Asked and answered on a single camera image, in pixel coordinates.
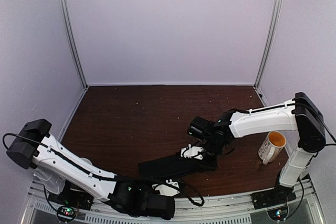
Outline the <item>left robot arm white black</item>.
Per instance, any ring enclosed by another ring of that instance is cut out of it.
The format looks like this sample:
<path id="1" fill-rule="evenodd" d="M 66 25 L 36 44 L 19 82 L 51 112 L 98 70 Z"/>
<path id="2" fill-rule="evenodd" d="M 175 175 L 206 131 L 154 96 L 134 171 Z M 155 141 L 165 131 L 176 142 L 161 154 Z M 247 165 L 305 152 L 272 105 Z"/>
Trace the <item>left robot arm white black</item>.
<path id="1" fill-rule="evenodd" d="M 155 193 L 149 187 L 151 180 L 120 176 L 85 162 L 56 140 L 50 133 L 51 126 L 46 119 L 27 122 L 18 134 L 4 134 L 14 137 L 5 148 L 7 156 L 21 168 L 46 173 L 44 185 L 64 205 L 76 199 L 75 192 L 65 186 L 69 181 L 119 213 L 173 218 L 174 198 Z"/>

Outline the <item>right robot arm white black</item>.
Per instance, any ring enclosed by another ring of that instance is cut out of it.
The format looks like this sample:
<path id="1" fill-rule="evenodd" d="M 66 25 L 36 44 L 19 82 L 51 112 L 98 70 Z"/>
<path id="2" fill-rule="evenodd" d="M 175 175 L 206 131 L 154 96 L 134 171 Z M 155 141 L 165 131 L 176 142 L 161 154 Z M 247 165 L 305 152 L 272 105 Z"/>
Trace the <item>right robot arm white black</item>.
<path id="1" fill-rule="evenodd" d="M 321 111 L 304 92 L 298 92 L 293 99 L 273 106 L 229 110 L 215 122 L 195 117 L 187 133 L 205 144 L 202 147 L 190 144 L 182 148 L 180 157 L 196 159 L 216 168 L 217 156 L 235 138 L 258 133 L 297 131 L 299 140 L 296 147 L 279 172 L 275 188 L 269 192 L 271 202 L 279 204 L 292 192 L 312 158 L 326 146 L 325 129 Z"/>

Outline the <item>black zip tool case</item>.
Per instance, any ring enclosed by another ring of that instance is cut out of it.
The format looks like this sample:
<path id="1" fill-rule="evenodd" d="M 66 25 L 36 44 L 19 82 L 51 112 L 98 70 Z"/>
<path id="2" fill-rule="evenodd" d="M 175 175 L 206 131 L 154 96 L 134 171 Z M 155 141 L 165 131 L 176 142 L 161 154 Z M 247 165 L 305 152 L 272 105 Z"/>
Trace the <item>black zip tool case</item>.
<path id="1" fill-rule="evenodd" d="M 178 154 L 138 163 L 141 177 L 154 179 L 175 179 L 200 172 L 209 164 L 195 158 L 181 158 Z"/>

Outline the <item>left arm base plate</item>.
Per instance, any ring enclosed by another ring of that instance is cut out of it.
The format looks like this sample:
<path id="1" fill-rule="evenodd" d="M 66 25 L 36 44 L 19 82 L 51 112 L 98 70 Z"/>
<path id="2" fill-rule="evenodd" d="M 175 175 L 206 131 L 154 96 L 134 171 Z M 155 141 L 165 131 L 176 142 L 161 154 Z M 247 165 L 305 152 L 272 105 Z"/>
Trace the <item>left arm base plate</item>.
<path id="1" fill-rule="evenodd" d="M 59 195 L 49 193 L 48 200 L 59 205 L 90 210 L 93 204 L 93 196 L 78 186 L 66 182 Z"/>

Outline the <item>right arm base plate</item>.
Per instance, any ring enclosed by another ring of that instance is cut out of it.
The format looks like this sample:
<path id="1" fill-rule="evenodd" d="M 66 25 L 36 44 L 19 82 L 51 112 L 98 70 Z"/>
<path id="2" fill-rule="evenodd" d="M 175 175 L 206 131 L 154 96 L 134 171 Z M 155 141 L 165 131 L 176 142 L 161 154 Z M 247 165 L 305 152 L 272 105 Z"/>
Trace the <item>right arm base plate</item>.
<path id="1" fill-rule="evenodd" d="M 296 194 L 293 192 L 293 189 L 294 186 L 286 187 L 279 183 L 275 183 L 273 189 L 252 193 L 251 200 L 254 209 L 269 208 L 295 200 Z"/>

